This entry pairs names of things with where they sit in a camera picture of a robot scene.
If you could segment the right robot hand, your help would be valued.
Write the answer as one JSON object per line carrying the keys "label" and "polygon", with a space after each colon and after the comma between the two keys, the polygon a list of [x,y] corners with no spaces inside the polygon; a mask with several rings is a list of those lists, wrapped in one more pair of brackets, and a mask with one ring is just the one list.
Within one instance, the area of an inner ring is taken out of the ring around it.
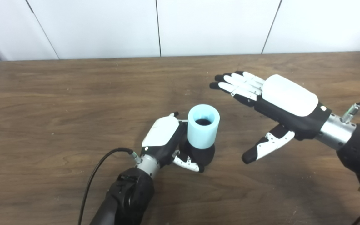
{"label": "right robot hand", "polygon": [[241,104],[278,124],[242,155],[245,164],[278,150],[293,138],[316,137],[331,110],[304,87],[278,74],[262,79],[247,71],[216,75],[209,87],[230,94]]}

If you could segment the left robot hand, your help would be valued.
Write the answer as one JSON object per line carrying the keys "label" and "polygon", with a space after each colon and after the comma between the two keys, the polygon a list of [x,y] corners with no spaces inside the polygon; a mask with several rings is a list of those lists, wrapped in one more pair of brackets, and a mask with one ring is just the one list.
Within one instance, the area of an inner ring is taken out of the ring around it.
{"label": "left robot hand", "polygon": [[137,168],[152,178],[164,166],[175,164],[190,171],[202,173],[205,167],[186,153],[188,120],[178,119],[178,112],[157,119],[142,141],[141,161]]}

